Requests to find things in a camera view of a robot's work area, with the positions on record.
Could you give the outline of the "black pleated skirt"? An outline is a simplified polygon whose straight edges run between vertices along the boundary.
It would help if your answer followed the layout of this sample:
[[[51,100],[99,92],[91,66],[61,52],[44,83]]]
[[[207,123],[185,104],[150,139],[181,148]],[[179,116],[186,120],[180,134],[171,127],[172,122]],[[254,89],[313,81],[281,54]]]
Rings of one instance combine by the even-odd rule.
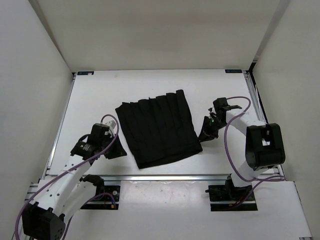
[[[139,169],[178,162],[203,150],[182,89],[123,102],[115,111]]]

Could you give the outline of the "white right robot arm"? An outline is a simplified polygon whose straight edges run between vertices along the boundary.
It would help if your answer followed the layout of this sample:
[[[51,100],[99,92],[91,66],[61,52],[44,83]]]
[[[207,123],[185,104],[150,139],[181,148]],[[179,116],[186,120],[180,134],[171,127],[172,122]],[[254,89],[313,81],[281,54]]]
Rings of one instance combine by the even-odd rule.
[[[212,141],[223,129],[224,149],[232,167],[232,173],[227,177],[222,189],[217,195],[226,195],[230,200],[236,200],[252,190],[252,182],[280,182],[286,178],[282,175],[260,178],[268,169],[285,162],[286,155],[281,128],[277,123],[266,123],[254,119],[247,114],[248,108],[230,105],[226,97],[213,101],[209,115],[203,119],[203,125],[198,136],[200,142]],[[235,163],[229,152],[227,136],[229,127],[236,128],[245,136],[244,159]]]

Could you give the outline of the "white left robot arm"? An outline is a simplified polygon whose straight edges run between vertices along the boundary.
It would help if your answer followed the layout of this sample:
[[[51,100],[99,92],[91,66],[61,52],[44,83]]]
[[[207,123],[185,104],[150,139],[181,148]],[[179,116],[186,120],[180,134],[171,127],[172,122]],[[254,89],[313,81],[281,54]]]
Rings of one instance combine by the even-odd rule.
[[[98,175],[87,174],[101,156],[114,159],[126,155],[119,139],[116,119],[99,122],[91,132],[82,136],[70,152],[60,174],[44,184],[25,203],[15,224],[15,238],[23,233],[35,240],[61,240],[73,215],[85,204],[113,195],[105,191],[105,183]]]

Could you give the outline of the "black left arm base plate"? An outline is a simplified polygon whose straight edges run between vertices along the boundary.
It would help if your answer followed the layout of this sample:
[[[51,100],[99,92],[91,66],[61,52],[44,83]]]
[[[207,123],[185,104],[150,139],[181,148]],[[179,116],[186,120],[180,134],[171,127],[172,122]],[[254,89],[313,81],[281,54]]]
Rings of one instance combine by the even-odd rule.
[[[80,182],[88,182],[95,187],[93,199],[87,201],[81,210],[118,210],[120,202],[121,184],[105,181],[98,175],[87,175],[80,178]]]

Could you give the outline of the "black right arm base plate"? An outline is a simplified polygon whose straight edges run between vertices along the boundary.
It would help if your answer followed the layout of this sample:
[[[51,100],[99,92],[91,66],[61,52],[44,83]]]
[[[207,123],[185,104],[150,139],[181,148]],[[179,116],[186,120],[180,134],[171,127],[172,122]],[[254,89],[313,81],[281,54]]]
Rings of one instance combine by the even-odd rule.
[[[252,186],[229,187],[209,185],[205,193],[209,195],[211,212],[252,212],[258,207]]]

